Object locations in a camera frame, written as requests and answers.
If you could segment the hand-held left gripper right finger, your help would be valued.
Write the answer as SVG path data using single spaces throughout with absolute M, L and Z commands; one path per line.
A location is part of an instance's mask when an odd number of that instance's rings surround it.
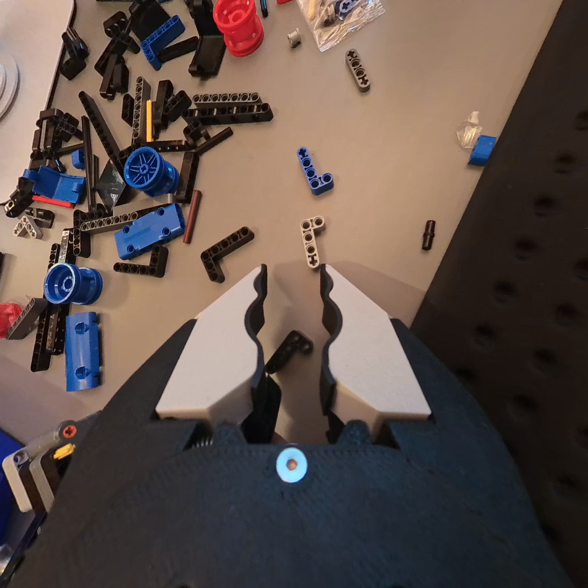
M 387 420 L 428 420 L 432 410 L 389 314 L 341 275 L 320 266 L 322 324 L 320 405 L 328 436 L 351 421 L 379 436 Z

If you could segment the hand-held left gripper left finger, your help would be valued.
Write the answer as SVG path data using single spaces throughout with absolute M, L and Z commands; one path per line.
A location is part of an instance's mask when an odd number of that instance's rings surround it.
M 161 419 L 245 420 L 254 411 L 267 279 L 261 264 L 197 315 L 156 405 Z

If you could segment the light grey L beam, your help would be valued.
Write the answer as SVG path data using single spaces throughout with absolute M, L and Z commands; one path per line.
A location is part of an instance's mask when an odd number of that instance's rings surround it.
M 42 228 L 29 215 L 23 214 L 14 226 L 13 235 L 18 238 L 43 239 Z
M 324 231 L 325 228 L 325 218 L 321 216 L 311 217 L 300 223 L 300 232 L 306 255 L 306 263 L 312 270 L 318 269 L 320 265 L 316 235 Z

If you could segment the blue small L beam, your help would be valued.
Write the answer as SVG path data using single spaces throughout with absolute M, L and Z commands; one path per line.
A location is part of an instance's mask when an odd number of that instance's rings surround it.
M 297 150 L 297 157 L 313 195 L 319 196 L 334 188 L 333 175 L 328 172 L 319 173 L 316 170 L 307 148 L 304 146 L 300 147 Z

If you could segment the black toy chassis assembly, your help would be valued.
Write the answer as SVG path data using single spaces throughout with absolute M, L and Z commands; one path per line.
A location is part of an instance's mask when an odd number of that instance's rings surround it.
M 18 509 L 33 512 L 36 522 L 41 522 L 54 505 L 79 430 L 76 421 L 66 420 L 2 459 L 2 472 Z

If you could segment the pile of black beams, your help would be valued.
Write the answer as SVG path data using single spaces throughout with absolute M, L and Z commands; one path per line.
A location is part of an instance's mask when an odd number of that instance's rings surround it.
M 48 104 L 38 110 L 39 112 L 48 107 L 53 94 L 54 83 L 49 94 Z M 98 110 L 96 100 L 93 98 L 92 100 L 93 102 L 92 106 L 90 106 L 89 113 L 86 112 L 86 109 L 84 108 L 84 115 L 89 117 L 96 138 L 99 139 L 104 152 L 107 154 L 107 159 L 110 158 L 114 163 L 118 163 L 116 157 L 118 156 L 120 149 L 115 141 L 115 135 L 111 132 L 113 127 L 112 125 L 107 125 L 106 119 L 102 116 L 102 113 L 99 115 L 100 111 Z M 33 137 L 33 126 L 37 129 L 36 120 L 39 118 L 37 116 L 38 111 L 32 118 L 26 120 L 23 125 L 17 125 L 15 121 L 13 121 L 6 128 L 1 128 L 1 202 L 8 199 L 8 196 L 10 195 L 9 193 L 13 191 L 12 188 L 18 187 L 17 176 L 21 175 L 20 172 L 25 168 L 25 164 L 29 163 L 29 153 L 34 151 L 34 149 L 37 149 L 35 147 L 36 143 L 32 148 L 28 148 L 28 139 Z M 39 348 L 33 348 L 33 351 L 31 352 L 33 360 L 32 367 L 34 368 L 32 370 L 33 373 L 36 371 L 46 371 L 50 366 L 52 355 L 45 350 L 45 347 L 42 344 L 45 343 L 46 338 L 45 331 L 42 330 L 40 346 Z

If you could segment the grey desk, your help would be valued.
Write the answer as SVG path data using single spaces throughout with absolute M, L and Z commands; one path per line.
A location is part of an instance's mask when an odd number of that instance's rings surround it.
M 306 266 L 299 222 L 323 215 L 320 260 L 331 264 L 380 307 L 410 324 L 435 275 L 481 170 L 467 165 L 456 129 L 479 111 L 483 133 L 498 136 L 559 9 L 560 1 L 384 1 L 385 14 L 321 53 L 298 5 L 269 4 L 265 39 L 245 58 L 224 56 L 217 77 L 201 82 L 184 56 L 154 71 L 129 54 L 130 91 L 138 75 L 156 91 L 161 79 L 189 95 L 258 92 L 270 122 L 233 127 L 233 136 L 201 158 L 203 199 L 190 245 L 169 246 L 164 278 L 124 276 L 112 234 L 92 238 L 82 265 L 99 269 L 102 385 L 65 390 L 63 356 L 30 371 L 34 335 L 1 341 L 1 427 L 29 442 L 65 419 L 104 407 L 130 375 L 188 319 L 252 269 L 268 267 L 265 355 L 292 329 L 315 350 L 297 355 L 277 376 L 282 404 L 277 432 L 286 440 L 325 441 L 318 399 L 321 323 L 319 276 Z M 287 34 L 298 28 L 292 49 Z M 371 89 L 361 93 L 345 54 L 359 53 Z M 312 194 L 297 157 L 308 149 L 334 188 Z M 436 221 L 430 251 L 427 220 Z M 203 250 L 243 226 L 254 239 L 220 261 L 224 282 L 209 280 Z

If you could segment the black small L beam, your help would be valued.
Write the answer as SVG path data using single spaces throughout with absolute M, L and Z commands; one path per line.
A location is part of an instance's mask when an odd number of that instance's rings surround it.
M 274 374 L 283 369 L 295 353 L 308 355 L 312 350 L 313 342 L 305 334 L 299 330 L 291 330 L 265 364 L 265 371 L 267 374 Z

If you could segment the black large L beam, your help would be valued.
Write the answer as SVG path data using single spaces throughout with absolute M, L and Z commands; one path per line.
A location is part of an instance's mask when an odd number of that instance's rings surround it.
M 218 243 L 203 250 L 201 261 L 209 280 L 216 283 L 223 283 L 224 273 L 220 266 L 221 260 L 253 239 L 254 232 L 247 226 L 243 226 Z

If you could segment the blue flat panel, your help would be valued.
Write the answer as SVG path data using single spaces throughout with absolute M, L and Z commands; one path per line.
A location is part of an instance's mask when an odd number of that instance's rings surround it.
M 115 232 L 115 244 L 121 260 L 133 259 L 164 245 L 185 232 L 185 218 L 177 203 L 161 206 Z
M 99 319 L 95 312 L 69 315 L 65 327 L 66 391 L 100 385 Z

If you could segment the brown axle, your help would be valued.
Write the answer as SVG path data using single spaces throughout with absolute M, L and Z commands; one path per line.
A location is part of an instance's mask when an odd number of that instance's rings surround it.
M 192 199 L 190 201 L 190 207 L 188 217 L 186 221 L 185 232 L 183 234 L 182 242 L 186 245 L 190 244 L 194 235 L 195 223 L 199 212 L 199 207 L 202 202 L 202 192 L 199 189 L 193 190 Z

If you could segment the blue wheel rim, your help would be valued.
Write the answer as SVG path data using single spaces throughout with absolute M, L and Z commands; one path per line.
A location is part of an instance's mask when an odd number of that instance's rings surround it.
M 174 194 L 179 185 L 179 172 L 157 151 L 143 146 L 133 151 L 123 168 L 126 184 L 151 198 Z
M 52 266 L 43 283 L 44 296 L 54 305 L 92 305 L 100 297 L 102 288 L 99 271 L 70 263 Z

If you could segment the dark grey thin beam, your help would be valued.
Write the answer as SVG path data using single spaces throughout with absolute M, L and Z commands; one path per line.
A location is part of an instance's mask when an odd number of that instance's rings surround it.
M 90 235 L 96 235 L 105 232 L 113 232 L 121 230 L 125 225 L 131 224 L 141 217 L 155 212 L 159 206 L 154 206 L 146 209 L 136 210 L 130 213 L 116 215 L 113 217 L 104 217 L 100 219 L 86 220 L 79 226 L 80 231 Z

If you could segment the black flat tile bar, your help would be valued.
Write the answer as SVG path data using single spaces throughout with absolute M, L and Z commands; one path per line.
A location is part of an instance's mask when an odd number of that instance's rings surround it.
M 192 200 L 195 180 L 199 166 L 199 155 L 196 152 L 186 152 L 182 159 L 179 173 L 179 184 L 175 193 L 175 201 L 188 204 Z

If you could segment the red wheel rim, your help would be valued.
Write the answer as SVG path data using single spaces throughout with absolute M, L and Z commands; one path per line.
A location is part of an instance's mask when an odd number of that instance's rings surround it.
M 246 57 L 261 46 L 264 30 L 254 1 L 217 1 L 213 18 L 231 55 Z
M 1 331 L 0 338 L 5 339 L 9 329 L 15 323 L 22 313 L 22 307 L 18 303 L 7 302 L 1 303 Z

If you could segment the blue hinged panel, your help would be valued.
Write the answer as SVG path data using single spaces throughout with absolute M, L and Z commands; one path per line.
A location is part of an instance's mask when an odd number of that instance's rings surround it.
M 47 166 L 26 169 L 22 177 L 33 183 L 33 194 L 74 205 L 80 202 L 86 191 L 85 177 L 60 173 Z

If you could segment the blue small block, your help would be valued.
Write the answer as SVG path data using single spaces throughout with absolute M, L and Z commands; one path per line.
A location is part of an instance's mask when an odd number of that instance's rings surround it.
M 485 166 L 496 142 L 496 136 L 480 135 L 471 151 L 467 165 L 479 167 Z

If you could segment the clear plastic scrap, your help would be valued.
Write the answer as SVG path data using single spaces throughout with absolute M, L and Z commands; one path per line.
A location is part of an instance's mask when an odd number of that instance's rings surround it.
M 483 130 L 480 117 L 479 111 L 473 111 L 457 128 L 455 135 L 461 149 L 471 150 L 476 146 Z

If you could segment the long grey beam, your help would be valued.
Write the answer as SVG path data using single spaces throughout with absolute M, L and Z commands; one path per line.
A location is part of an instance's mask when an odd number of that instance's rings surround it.
M 233 93 L 198 93 L 192 97 L 195 107 L 209 107 L 210 105 L 243 106 L 262 103 L 257 92 L 233 92 Z

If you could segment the medium grey beam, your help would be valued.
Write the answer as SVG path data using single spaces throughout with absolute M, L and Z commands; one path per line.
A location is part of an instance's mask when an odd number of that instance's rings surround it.
M 143 76 L 138 76 L 136 80 L 132 119 L 132 145 L 136 148 L 146 143 L 147 101 L 150 99 L 151 85 Z

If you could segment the dark grey short beam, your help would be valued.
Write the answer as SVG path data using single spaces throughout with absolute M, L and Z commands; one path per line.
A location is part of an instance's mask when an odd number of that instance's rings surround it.
M 366 73 L 364 63 L 355 48 L 350 48 L 345 53 L 345 63 L 361 93 L 367 93 L 371 89 L 371 81 Z

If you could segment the black rectangular panel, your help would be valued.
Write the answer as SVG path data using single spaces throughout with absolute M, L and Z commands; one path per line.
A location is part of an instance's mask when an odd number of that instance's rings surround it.
M 194 57 L 188 67 L 192 77 L 216 77 L 221 67 L 226 45 L 222 35 L 202 35 L 198 39 Z

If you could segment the blue large L beam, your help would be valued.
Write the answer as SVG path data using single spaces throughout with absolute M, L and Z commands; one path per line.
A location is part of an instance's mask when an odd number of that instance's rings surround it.
M 159 53 L 185 32 L 185 26 L 179 15 L 169 18 L 141 43 L 141 51 L 151 67 L 158 71 L 162 63 Z

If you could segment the black square tile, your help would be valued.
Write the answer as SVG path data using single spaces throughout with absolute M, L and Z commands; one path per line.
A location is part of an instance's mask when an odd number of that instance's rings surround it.
M 158 1 L 133 1 L 129 7 L 129 15 L 130 30 L 140 42 L 171 18 Z

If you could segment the book stand with white base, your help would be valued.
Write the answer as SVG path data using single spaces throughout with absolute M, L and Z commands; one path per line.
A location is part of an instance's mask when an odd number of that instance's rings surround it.
M 1 128 L 48 104 L 75 1 L 1 1 Z

